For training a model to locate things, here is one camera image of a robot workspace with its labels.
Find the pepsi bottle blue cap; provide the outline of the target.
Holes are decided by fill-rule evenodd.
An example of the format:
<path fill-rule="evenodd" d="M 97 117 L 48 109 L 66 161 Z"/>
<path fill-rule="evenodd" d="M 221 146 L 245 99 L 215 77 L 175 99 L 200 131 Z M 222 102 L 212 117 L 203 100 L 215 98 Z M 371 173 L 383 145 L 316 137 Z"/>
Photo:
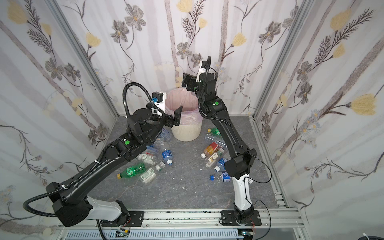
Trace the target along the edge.
<path fill-rule="evenodd" d="M 229 183 L 231 181 L 231 176 L 227 172 L 220 172 L 217 175 L 211 175 L 210 181 Z"/>

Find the square clear bottle green label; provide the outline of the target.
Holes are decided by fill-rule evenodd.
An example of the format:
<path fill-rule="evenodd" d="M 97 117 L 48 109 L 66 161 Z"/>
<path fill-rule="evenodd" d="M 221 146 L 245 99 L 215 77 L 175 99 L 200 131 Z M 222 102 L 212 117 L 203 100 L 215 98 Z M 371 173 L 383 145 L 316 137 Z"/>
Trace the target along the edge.
<path fill-rule="evenodd" d="M 159 172 L 161 172 L 166 167 L 164 162 L 160 162 L 156 164 L 155 166 L 149 167 L 148 170 L 146 170 L 143 174 L 139 176 L 139 180 L 144 184 L 147 185 L 151 183 L 156 177 Z"/>

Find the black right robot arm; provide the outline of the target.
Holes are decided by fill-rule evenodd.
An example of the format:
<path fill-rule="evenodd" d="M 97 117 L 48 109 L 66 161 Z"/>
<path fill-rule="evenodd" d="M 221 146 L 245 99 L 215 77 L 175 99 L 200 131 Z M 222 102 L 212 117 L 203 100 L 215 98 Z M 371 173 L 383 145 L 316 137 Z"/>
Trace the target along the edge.
<path fill-rule="evenodd" d="M 218 97 L 216 82 L 218 73 L 210 73 L 211 57 L 200 64 L 197 75 L 183 73 L 182 87 L 195 93 L 201 116 L 218 128 L 231 159 L 225 163 L 226 172 L 234 185 L 234 218 L 239 225 L 253 223 L 260 226 L 258 211 L 252 203 L 249 189 L 251 167 L 257 159 L 257 151 L 250 149 L 235 129 L 224 101 Z"/>

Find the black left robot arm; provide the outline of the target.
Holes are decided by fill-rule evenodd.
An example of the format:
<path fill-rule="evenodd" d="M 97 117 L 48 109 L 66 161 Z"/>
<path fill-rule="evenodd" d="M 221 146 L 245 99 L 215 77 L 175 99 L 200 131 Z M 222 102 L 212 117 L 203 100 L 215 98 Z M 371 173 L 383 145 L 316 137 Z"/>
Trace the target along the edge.
<path fill-rule="evenodd" d="M 149 102 L 145 108 L 130 114 L 127 91 L 139 87 Z M 153 101 L 153 97 L 139 83 L 128 83 L 123 89 L 123 105 L 127 114 L 128 127 L 124 134 L 106 145 L 99 157 L 72 178 L 47 186 L 47 192 L 32 197 L 23 203 L 23 208 L 34 215 L 58 218 L 66 227 L 72 227 L 84 220 L 97 220 L 108 227 L 119 227 L 130 220 L 130 213 L 121 201 L 106 202 L 88 197 L 88 193 L 116 169 L 134 160 L 153 144 L 164 126 L 178 126 L 183 108 L 174 115 L 165 111 Z"/>

